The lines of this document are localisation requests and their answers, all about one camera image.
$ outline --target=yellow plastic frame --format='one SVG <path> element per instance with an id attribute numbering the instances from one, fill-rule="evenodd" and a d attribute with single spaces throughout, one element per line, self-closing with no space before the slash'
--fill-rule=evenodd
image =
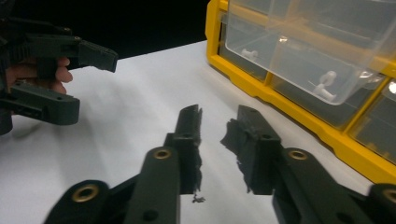
<path id="1" fill-rule="evenodd" d="M 227 0 L 211 0 L 207 5 L 205 35 L 207 38 L 206 57 L 209 63 L 219 69 L 231 82 L 252 97 L 274 105 L 307 129 L 315 133 L 330 146 L 337 158 L 366 176 L 374 183 L 396 184 L 396 166 L 369 148 L 349 137 L 348 133 L 358 119 L 370 107 L 382 89 L 396 77 L 396 61 L 390 63 L 382 73 L 387 77 L 354 115 L 343 130 L 337 130 L 325 121 L 277 93 L 269 85 L 273 74 L 268 73 L 264 81 L 247 74 L 245 71 L 219 56 L 220 18 L 228 10 Z"/>

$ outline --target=white table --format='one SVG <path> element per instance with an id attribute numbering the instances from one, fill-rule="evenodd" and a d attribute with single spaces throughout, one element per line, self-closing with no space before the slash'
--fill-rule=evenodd
<path id="1" fill-rule="evenodd" d="M 140 172 L 145 154 L 175 130 L 180 109 L 204 111 L 200 145 L 204 203 L 181 197 L 181 223 L 277 223 L 271 196 L 247 194 L 235 155 L 219 140 L 239 105 L 259 110 L 284 147 L 313 153 L 337 182 L 366 193 L 371 182 L 270 105 L 249 97 L 211 67 L 206 42 L 119 60 L 115 74 L 73 70 L 68 94 L 80 99 L 72 126 L 14 116 L 0 136 L 0 223 L 43 223 L 71 186 L 86 179 L 113 188 Z"/>

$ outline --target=dark wall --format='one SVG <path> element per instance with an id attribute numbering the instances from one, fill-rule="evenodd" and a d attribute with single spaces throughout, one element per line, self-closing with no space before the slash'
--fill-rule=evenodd
<path id="1" fill-rule="evenodd" d="M 16 0 L 14 17 L 49 21 L 132 57 L 205 40 L 209 0 Z"/>

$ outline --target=brass ring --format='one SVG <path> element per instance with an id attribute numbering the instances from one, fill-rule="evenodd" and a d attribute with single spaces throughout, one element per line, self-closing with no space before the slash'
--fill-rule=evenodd
<path id="1" fill-rule="evenodd" d="M 384 189 L 382 193 L 393 203 L 396 203 L 396 189 Z"/>
<path id="2" fill-rule="evenodd" d="M 295 160 L 299 160 L 299 161 L 304 161 L 304 160 L 308 159 L 308 156 L 299 150 L 290 151 L 289 156 L 291 156 Z"/>
<path id="3" fill-rule="evenodd" d="M 99 188 L 94 184 L 84 185 L 81 188 L 77 189 L 72 199 L 76 203 L 85 203 L 98 195 Z"/>
<path id="4" fill-rule="evenodd" d="M 164 160 L 171 156 L 171 151 L 168 149 L 160 149 L 154 153 L 154 158 L 158 160 Z"/>

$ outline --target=small white object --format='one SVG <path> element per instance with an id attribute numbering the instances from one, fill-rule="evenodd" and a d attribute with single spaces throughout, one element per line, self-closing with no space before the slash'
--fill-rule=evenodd
<path id="1" fill-rule="evenodd" d="M 257 52 L 257 50 L 248 51 L 247 49 L 242 49 L 242 56 L 250 59 L 251 61 L 255 61 L 259 56 L 259 52 Z"/>
<path id="2" fill-rule="evenodd" d="M 315 87 L 313 93 L 315 95 L 323 96 L 326 100 L 332 101 L 337 96 L 326 91 L 326 87 L 331 86 L 334 83 L 337 74 L 334 71 L 329 71 L 325 75 L 320 77 L 320 83 Z"/>

